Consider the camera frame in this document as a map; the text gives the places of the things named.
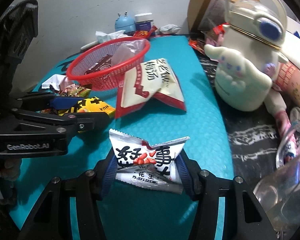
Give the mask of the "person's left hand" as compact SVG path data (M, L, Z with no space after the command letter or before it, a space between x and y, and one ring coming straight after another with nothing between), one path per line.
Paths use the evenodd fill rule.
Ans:
M15 181L20 176L22 159L0 160L0 178Z

